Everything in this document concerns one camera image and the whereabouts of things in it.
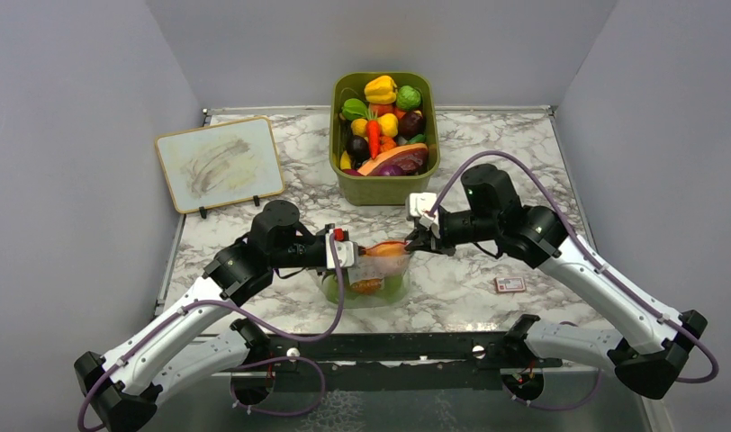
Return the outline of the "peach toy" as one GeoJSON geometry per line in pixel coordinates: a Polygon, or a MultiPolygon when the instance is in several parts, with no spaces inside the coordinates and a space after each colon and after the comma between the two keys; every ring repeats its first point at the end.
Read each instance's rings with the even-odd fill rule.
{"type": "Polygon", "coordinates": [[[409,254],[404,241],[384,241],[372,247],[367,247],[364,252],[366,257],[404,257],[409,254]]]}

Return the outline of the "clear zip bag orange zipper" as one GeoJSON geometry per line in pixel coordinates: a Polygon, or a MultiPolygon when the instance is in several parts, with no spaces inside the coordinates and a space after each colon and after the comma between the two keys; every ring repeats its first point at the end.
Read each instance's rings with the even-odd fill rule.
{"type": "Polygon", "coordinates": [[[411,282],[409,263],[412,254],[392,258],[370,257],[363,253],[354,267],[342,270],[345,309],[377,308],[400,302],[408,293],[411,282]],[[374,295],[357,295],[349,290],[351,282],[381,278],[383,289],[374,295]]]}

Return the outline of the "orange spiky pineapple toy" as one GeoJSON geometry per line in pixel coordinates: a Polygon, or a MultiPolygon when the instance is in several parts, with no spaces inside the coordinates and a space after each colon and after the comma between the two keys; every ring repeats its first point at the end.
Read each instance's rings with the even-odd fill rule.
{"type": "Polygon", "coordinates": [[[351,282],[349,290],[357,295],[374,295],[383,289],[384,280],[381,278],[364,279],[351,282]]]}

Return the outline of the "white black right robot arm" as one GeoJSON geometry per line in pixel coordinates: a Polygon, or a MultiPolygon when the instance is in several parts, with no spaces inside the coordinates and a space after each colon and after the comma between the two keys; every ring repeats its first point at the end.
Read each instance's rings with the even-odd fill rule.
{"type": "Polygon", "coordinates": [[[466,211],[446,211],[435,193],[409,195],[407,218],[414,224],[406,238],[409,251],[452,256],[458,245],[492,241],[498,257],[512,257],[552,277],[612,325],[576,328],[524,314],[497,348],[511,364],[554,358],[592,366],[652,400],[681,381],[708,325],[700,313],[679,312],[616,274],[554,210],[522,204],[505,171],[491,164],[473,166],[461,183],[466,211]]]}

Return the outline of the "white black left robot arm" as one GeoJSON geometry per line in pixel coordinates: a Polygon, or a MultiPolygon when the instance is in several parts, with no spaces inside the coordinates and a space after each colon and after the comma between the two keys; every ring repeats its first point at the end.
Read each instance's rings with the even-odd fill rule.
{"type": "Polygon", "coordinates": [[[100,419],[97,430],[138,431],[169,397],[230,366],[256,369],[277,362],[269,334],[298,342],[329,337],[341,321],[318,335],[284,331],[244,310],[268,288],[280,269],[332,270],[338,276],[357,261],[359,247],[333,224],[316,234],[292,203],[265,205],[248,232],[215,254],[185,294],[143,330],[99,355],[88,351],[74,363],[84,399],[77,428],[89,430],[86,414],[100,419]]]}

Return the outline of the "purple eggplant toy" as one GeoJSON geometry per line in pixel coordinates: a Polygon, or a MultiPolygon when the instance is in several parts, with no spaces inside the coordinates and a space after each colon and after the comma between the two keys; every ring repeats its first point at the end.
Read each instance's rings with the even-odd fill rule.
{"type": "Polygon", "coordinates": [[[373,172],[374,176],[405,176],[406,171],[398,165],[380,166],[373,172]]]}

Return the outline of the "small red white card box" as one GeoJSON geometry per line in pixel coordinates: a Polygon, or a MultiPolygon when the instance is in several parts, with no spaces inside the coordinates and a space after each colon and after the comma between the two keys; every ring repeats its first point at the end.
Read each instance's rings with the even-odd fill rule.
{"type": "Polygon", "coordinates": [[[523,293],[527,290],[521,277],[496,277],[494,279],[496,293],[523,293]]]}

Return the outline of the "green plastic bin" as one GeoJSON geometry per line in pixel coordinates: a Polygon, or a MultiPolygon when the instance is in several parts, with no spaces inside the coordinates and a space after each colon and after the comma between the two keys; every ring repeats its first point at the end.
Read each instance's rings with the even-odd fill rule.
{"type": "Polygon", "coordinates": [[[416,144],[399,146],[394,151],[400,162],[419,162],[420,166],[409,175],[383,176],[373,170],[366,175],[351,175],[340,168],[340,159],[347,140],[353,137],[350,123],[341,116],[345,101],[364,99],[366,84],[382,75],[381,72],[355,72],[343,76],[334,85],[330,109],[329,164],[338,178],[338,186],[344,198],[354,205],[399,205],[408,194],[426,190],[429,179],[435,174],[440,162],[438,127],[433,94],[429,81],[411,72],[390,71],[387,75],[398,85],[408,85],[421,93],[421,111],[424,118],[422,131],[424,149],[416,144]]]}

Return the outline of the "dark red plum toy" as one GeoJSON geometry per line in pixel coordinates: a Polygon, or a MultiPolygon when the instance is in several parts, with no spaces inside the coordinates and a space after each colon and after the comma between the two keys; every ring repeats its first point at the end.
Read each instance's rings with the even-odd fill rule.
{"type": "Polygon", "coordinates": [[[424,132],[426,118],[418,111],[405,113],[398,122],[398,135],[406,140],[424,132]]]}

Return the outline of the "yellow lemon toy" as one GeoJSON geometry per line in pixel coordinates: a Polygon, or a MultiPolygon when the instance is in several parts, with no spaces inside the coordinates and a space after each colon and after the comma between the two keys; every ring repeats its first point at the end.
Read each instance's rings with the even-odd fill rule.
{"type": "Polygon", "coordinates": [[[366,138],[368,136],[367,124],[368,120],[365,118],[355,119],[350,123],[350,129],[355,136],[366,138]]]}
{"type": "Polygon", "coordinates": [[[377,119],[381,135],[394,138],[399,133],[399,120],[394,113],[385,113],[377,119]]]}

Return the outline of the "orange carrot toy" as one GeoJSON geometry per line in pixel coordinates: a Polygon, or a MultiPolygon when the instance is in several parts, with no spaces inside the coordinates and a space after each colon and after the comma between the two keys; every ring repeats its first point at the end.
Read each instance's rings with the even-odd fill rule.
{"type": "Polygon", "coordinates": [[[380,153],[381,127],[376,118],[369,119],[366,123],[366,133],[371,159],[376,159],[380,153]]]}

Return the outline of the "green broccoli toy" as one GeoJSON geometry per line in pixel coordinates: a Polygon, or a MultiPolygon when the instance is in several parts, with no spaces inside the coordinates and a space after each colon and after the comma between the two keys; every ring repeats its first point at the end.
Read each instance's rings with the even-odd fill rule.
{"type": "Polygon", "coordinates": [[[401,111],[418,109],[422,104],[423,96],[419,89],[411,85],[401,86],[396,94],[395,106],[401,111]]]}

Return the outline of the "green pepper toy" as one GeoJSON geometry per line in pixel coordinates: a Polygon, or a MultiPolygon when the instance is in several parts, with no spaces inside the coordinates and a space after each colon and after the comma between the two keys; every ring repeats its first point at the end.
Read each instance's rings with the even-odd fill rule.
{"type": "Polygon", "coordinates": [[[357,98],[349,98],[342,104],[339,114],[343,120],[353,122],[366,118],[368,113],[369,107],[366,103],[357,98]]]}

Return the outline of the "yellow bell pepper toy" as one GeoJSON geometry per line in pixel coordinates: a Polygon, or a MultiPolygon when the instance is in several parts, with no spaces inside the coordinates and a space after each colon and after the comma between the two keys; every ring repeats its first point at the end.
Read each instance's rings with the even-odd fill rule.
{"type": "Polygon", "coordinates": [[[391,76],[382,75],[364,87],[365,99],[370,104],[393,104],[397,99],[398,86],[391,76]]]}

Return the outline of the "black metal base rail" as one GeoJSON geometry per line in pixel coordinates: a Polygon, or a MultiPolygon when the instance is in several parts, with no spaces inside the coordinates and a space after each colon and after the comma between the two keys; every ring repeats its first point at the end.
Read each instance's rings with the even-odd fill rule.
{"type": "Polygon", "coordinates": [[[230,369],[241,396],[271,392],[498,391],[502,373],[558,368],[559,359],[508,355],[500,331],[334,334],[319,342],[269,339],[271,365],[230,369]]]}

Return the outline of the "small whiteboard with wooden frame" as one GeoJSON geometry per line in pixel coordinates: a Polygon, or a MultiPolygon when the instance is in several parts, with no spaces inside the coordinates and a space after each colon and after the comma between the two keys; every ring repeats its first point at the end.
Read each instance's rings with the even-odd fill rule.
{"type": "Polygon", "coordinates": [[[266,116],[162,135],[154,148],[180,214],[267,198],[285,189],[266,116]]]}

